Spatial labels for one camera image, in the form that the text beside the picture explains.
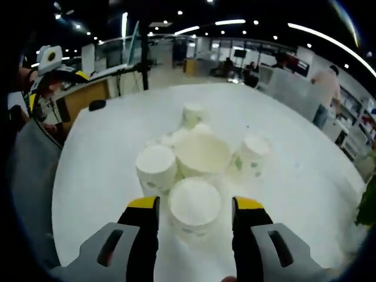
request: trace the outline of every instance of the man in pink shirt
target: man in pink shirt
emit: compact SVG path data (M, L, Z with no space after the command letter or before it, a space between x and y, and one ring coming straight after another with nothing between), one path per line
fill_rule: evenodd
M337 114L340 113L340 84L338 82L338 68L336 66L330 66L328 70L322 70L317 72L311 82L312 84L318 84L327 90L327 93L323 96L321 105L318 107L316 115L313 119L313 124L322 129L328 118L328 111L330 109L331 101L333 100L335 107L337 108Z

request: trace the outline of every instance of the black ceiling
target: black ceiling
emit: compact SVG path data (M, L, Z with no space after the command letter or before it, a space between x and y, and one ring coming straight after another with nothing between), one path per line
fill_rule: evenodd
M208 32L209 36L221 37L220 31L224 30L225 37L274 41L273 36L277 35L277 42L287 46L306 46L310 43L315 53L339 66L349 64L348 72L373 95L376 93L376 78L359 61L324 39L287 26L287 23L291 22L322 32L356 51L376 68L374 13L369 4L363 0L339 0L360 33L359 47L356 46L351 32L328 1L214 0L209 3L206 0L60 0L57 2L62 9L62 19L55 20L53 13L58 11L56 7L52 7L50 17L46 16L46 24L37 30L30 52L31 50L35 52L35 48L39 49L41 45L47 43L59 44L64 49L79 50L81 46L94 42L94 36L103 41L120 37L121 14L127 11L130 26L138 19L150 22L164 20L172 22L169 27L160 28L157 31L160 33L173 33L198 25L201 28L191 34L195 33L199 36ZM67 15L70 10L74 10L74 13ZM178 15L178 11L183 11L183 14ZM245 19L246 23L214 25L214 22L226 19ZM255 19L260 23L257 26L253 25ZM73 27L74 22L79 22L83 29L77 31ZM86 30L92 33L91 36L86 35ZM242 34L243 30L247 31L247 35ZM365 54L369 51L375 51L374 56L367 58Z

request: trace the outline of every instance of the white table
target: white table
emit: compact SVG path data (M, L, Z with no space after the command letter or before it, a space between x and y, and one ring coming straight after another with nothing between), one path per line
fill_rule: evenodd
M342 151L315 126L276 100L232 83L183 85L107 101L80 112L66 140L55 178L52 223L56 249L66 266L80 245L126 205L142 197L135 160L144 143L178 127L186 102L202 104L209 126L235 150L251 133L269 138L263 176L246 188L223 192L221 220L211 236L192 246L170 232L161 212L155 281L221 281L235 275L231 249L231 197L264 204L311 247L321 266L343 259L340 238L352 221L364 182Z

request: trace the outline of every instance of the paper cup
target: paper cup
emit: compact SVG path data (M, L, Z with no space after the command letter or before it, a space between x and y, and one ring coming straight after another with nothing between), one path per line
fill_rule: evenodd
M168 202L173 229L184 241L206 236L218 218L221 207L217 189L200 177L186 178L176 183Z
M174 152L185 177L222 173L231 161L227 143L205 133L189 134L174 145Z
M270 154L271 144L267 139L248 136L233 154L230 170L243 180L260 177Z
M138 155L136 171L145 196L165 196L175 182L175 155L166 146L149 146Z
M198 104L185 104L182 115L182 126L187 129L194 128L198 123L204 121L204 109Z

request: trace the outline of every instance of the round table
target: round table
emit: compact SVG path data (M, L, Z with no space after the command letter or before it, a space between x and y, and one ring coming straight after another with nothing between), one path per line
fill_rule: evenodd
M142 197L135 161L148 140L179 127L183 105L204 106L208 125L234 151L248 134L267 137L273 154L257 184L233 186L223 196L211 235L192 245L171 232L162 211L155 281L221 281L236 274L231 249L231 197L260 201L310 247L322 267L343 259L341 238L365 184L343 152L295 111L252 88L230 83L182 85L107 101L84 109L64 145L52 199L61 265L127 204Z

